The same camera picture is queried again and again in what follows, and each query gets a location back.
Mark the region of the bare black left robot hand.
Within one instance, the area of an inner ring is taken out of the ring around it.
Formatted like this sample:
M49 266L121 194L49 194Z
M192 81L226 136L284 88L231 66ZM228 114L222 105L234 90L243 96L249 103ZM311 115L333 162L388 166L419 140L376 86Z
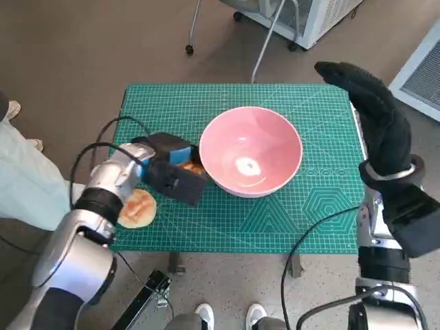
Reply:
M154 159L169 164L201 163L197 145L170 133L159 132L148 136L139 136L133 138L131 142L151 147L155 151Z

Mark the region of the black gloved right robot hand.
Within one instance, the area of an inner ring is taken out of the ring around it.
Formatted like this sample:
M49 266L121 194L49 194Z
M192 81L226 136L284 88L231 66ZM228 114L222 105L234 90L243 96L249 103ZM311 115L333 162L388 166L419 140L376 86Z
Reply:
M410 125L388 87L350 63L319 61L314 68L327 84L348 93L359 114L368 162L375 173L385 177L407 171L411 165Z

